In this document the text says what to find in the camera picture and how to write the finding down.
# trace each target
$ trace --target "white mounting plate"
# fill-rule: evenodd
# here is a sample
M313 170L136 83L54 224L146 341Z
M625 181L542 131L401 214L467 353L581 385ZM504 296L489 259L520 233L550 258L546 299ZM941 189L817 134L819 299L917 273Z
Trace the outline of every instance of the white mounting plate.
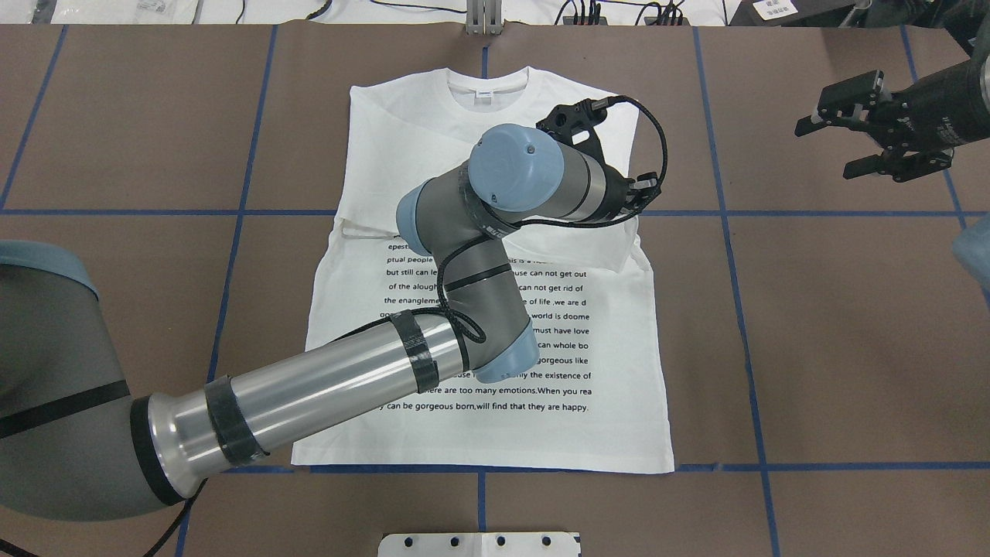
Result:
M581 557L580 539L572 532L389 534L378 557Z

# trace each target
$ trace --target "brown tabletop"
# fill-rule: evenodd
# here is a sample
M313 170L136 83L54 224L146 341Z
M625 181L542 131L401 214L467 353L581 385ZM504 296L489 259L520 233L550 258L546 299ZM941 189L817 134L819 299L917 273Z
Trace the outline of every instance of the brown tabletop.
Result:
M0 27L0 238L62 245L134 395L303 349L347 151L347 91L532 65L641 100L670 144L641 218L677 472L291 467L220 475L161 555L373 556L383 534L579 531L585 555L980 555L990 298L949 244L990 210L990 142L905 184L794 123L820 89L964 59L911 29L510 24ZM645 122L633 171L655 168ZM177 508L94 524L0 508L36 553L140 555Z

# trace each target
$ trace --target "blue joint cap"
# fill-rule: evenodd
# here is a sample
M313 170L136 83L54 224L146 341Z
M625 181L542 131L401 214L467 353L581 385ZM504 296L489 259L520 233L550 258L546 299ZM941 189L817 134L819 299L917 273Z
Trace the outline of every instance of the blue joint cap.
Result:
M990 215L963 230L952 241L952 253L974 279L990 290Z
M563 153L540 130L499 124L482 134L471 150L467 175L482 201L503 211L529 211L560 187Z
M403 195L399 206L395 208L395 224L399 228L399 236L402 236L413 252L423 257L428 256L430 252L423 246L416 228L416 205L420 201L420 192L426 184L423 182L416 189Z
M540 360L540 349L537 348L537 335L533 332L533 320L509 348L496 356L491 362L474 370L474 376L482 383L498 383L502 380L521 375L535 366Z
M0 265L37 269L72 279L92 290L97 298L100 297L79 258L59 246L23 240L0 240Z

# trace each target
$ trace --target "white floor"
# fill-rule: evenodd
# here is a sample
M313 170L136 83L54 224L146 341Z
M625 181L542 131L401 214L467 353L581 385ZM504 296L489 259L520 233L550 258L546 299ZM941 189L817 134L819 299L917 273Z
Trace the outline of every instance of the white floor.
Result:
M198 23L233 24L241 13L243 24L273 24L305 19L324 0L200 0ZM465 0L393 0L400 3L444 6L463 10ZM531 25L553 23L563 0L503 0L502 16L507 21ZM189 24L196 15L197 0L57 0L53 23L83 24ZM726 0L732 19L740 0ZM0 23L31 23L38 0L0 0ZM684 0L684 15L692 25L722 26L725 20L722 0ZM631 25L639 13L637 6L602 4L602 16L609 25ZM564 15L571 15L568 7ZM653 15L652 8L646 14ZM369 0L335 0L333 7L317 19L321 23L432 23L463 22L464 16L450 12L396 8L372 4Z

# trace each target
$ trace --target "brown table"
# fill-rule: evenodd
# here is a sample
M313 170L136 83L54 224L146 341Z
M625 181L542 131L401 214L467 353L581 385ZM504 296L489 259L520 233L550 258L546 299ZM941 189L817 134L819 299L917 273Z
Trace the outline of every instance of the brown table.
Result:
M792 135L826 84L882 68L903 88L909 60L963 58L948 34L906 33L0 27L0 237L76 252L132 392L180 394L303 349L351 85L531 64L629 94L670 141L640 233L677 473L293 468L282 450L211 480L161 554L371 556L384 533L479 529L580 531L585 555L979 554L990 311L949 243L990 210L990 143L958 150L951 181L895 184L842 179L876 151L865 137ZM655 167L641 126L634 170ZM176 512L0 509L0 535L140 555Z

